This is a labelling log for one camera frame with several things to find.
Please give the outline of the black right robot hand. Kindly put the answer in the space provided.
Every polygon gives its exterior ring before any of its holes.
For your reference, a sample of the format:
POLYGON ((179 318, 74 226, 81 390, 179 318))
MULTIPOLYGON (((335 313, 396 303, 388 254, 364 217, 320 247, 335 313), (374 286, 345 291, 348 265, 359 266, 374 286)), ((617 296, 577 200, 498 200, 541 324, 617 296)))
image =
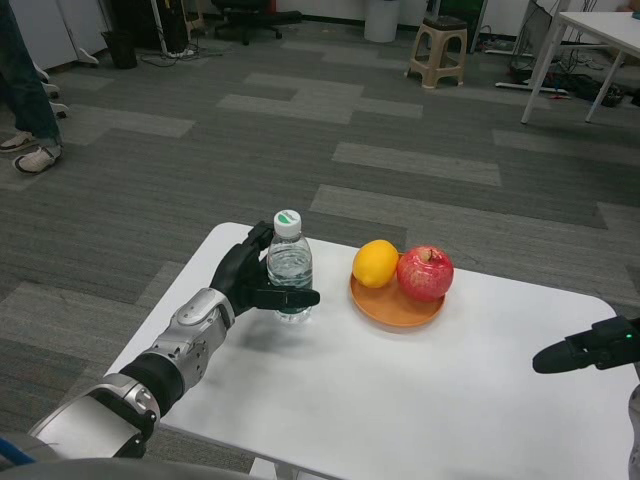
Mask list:
POLYGON ((617 316, 544 348, 533 357, 532 367, 539 374, 557 374, 589 366, 607 370, 638 362, 639 319, 617 316))

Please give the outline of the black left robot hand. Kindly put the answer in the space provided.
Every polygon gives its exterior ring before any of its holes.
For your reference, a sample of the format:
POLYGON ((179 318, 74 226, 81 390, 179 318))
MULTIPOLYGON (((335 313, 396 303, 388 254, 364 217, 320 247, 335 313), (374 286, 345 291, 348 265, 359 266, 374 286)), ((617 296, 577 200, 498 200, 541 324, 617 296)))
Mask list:
POLYGON ((272 223, 255 225, 246 239, 235 244, 218 265, 210 287, 224 294, 236 316, 252 308, 280 311, 313 307, 320 293, 311 287, 275 286, 270 283, 267 263, 260 255, 274 237, 272 223))

